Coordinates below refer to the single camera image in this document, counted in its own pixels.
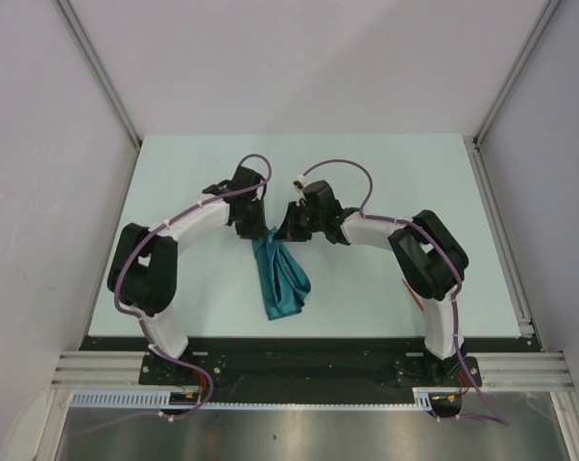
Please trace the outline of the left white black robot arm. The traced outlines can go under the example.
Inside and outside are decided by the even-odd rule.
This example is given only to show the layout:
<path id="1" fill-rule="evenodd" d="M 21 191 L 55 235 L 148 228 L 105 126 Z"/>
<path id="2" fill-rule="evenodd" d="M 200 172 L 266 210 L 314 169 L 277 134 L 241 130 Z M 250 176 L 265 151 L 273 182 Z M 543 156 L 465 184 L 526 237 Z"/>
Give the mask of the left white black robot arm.
<path id="1" fill-rule="evenodd" d="M 231 179 L 205 188 L 200 200 L 178 215 L 150 227 L 130 223 L 120 233 L 108 289 L 116 309 L 134 317 L 153 351 L 163 356 L 159 369 L 173 383 L 186 382 L 194 372 L 193 359 L 184 354 L 188 338 L 172 306 L 179 257 L 222 227 L 233 227 L 242 239 L 264 237 L 268 180 L 239 165 Z"/>

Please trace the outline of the teal satin napkin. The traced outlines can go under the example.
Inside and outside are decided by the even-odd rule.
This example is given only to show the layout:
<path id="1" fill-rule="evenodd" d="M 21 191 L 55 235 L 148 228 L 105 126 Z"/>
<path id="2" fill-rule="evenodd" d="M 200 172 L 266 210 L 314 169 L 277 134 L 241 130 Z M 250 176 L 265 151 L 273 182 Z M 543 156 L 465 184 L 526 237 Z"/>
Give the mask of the teal satin napkin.
<path id="1" fill-rule="evenodd" d="M 252 242 L 261 294 L 269 321 L 298 315 L 310 294 L 311 281 L 283 242 L 275 240 L 277 229 Z"/>

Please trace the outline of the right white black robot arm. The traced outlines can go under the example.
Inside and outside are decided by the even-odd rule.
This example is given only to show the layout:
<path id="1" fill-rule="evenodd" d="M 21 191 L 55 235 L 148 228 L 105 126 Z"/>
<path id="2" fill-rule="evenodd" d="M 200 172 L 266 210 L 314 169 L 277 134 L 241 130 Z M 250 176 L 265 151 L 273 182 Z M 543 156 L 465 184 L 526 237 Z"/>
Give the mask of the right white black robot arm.
<path id="1" fill-rule="evenodd" d="M 394 254 L 408 286 L 423 304 L 426 377 L 447 385 L 459 374 L 461 350 L 457 297 L 468 255 L 441 219 L 423 210 L 409 220 L 364 214 L 344 207 L 325 181 L 294 181 L 299 199 L 288 205 L 275 239 L 306 242 L 319 232 L 331 244 L 364 245 Z"/>

